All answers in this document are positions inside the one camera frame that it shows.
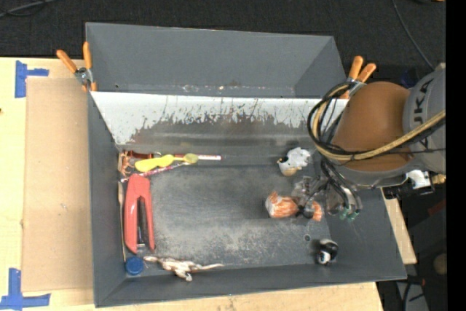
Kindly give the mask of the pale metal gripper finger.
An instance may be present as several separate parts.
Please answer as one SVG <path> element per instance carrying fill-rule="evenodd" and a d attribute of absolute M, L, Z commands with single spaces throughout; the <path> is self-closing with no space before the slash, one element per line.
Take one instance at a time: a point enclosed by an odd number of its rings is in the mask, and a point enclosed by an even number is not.
<path fill-rule="evenodd" d="M 299 201 L 299 213 L 306 219 L 321 219 L 322 218 L 322 207 L 320 203 L 311 200 L 300 200 Z"/>
<path fill-rule="evenodd" d="M 294 184 L 292 197 L 310 197 L 314 195 L 321 185 L 321 178 L 316 176 L 304 176 Z"/>

